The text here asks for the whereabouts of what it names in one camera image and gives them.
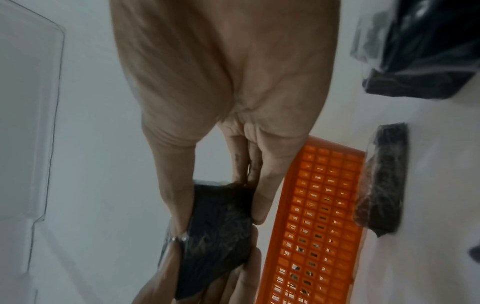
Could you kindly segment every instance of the orange basket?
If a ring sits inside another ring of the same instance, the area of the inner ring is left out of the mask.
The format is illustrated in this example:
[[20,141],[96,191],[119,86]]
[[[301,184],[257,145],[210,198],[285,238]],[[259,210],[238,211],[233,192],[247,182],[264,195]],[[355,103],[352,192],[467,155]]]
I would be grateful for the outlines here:
[[256,304],[346,304],[363,228],[353,221],[365,153],[310,137],[293,162]]

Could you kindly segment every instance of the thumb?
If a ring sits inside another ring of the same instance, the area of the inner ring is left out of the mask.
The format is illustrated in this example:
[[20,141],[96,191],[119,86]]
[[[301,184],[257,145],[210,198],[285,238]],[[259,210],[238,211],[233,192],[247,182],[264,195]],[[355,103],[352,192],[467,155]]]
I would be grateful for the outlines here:
[[182,248],[173,241],[155,276],[142,288],[132,304],[171,304],[177,292]]

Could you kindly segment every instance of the skin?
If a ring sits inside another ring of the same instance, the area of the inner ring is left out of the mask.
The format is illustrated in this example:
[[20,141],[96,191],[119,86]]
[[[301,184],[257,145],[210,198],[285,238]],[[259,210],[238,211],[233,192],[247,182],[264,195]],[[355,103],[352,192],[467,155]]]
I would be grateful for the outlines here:
[[132,304],[254,304],[260,285],[262,254],[257,248],[258,230],[253,227],[253,246],[248,262],[219,278],[193,298],[174,300],[179,278],[182,249],[172,242],[158,273],[142,288]]
[[196,144],[218,125],[262,224],[326,101],[340,0],[110,0],[159,188],[186,231]]

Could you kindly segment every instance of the plastic bag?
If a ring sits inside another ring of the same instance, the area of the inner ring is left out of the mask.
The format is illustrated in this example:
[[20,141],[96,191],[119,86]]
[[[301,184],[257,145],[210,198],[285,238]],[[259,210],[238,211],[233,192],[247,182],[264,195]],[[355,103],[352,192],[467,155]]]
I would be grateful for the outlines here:
[[473,72],[440,72],[422,75],[397,75],[371,70],[363,80],[369,94],[391,97],[446,99],[454,96],[475,75]]
[[[192,217],[187,233],[180,238],[183,257],[177,300],[205,290],[248,260],[252,249],[253,198],[254,190],[242,185],[195,182]],[[160,263],[171,241],[168,231]]]
[[363,0],[351,55],[380,72],[480,69],[480,3]]
[[378,237],[395,232],[400,225],[408,154],[409,131],[405,123],[377,129],[360,176],[353,219]]

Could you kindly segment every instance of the dark wrapped package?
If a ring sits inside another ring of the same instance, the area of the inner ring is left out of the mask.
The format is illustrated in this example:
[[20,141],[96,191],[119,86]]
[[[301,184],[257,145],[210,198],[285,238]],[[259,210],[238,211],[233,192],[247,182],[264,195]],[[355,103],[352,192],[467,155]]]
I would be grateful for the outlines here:
[[391,97],[446,99],[454,96],[475,75],[474,72],[437,72],[398,75],[371,70],[363,80],[365,92]]
[[476,72],[480,2],[363,0],[351,55],[380,72]]
[[[238,184],[195,183],[193,214],[188,231],[179,238],[183,257],[177,300],[198,294],[248,260],[253,197],[254,190]],[[160,262],[171,241],[168,231]]]
[[396,232],[404,203],[409,156],[405,123],[377,129],[358,185],[354,221],[378,237]]

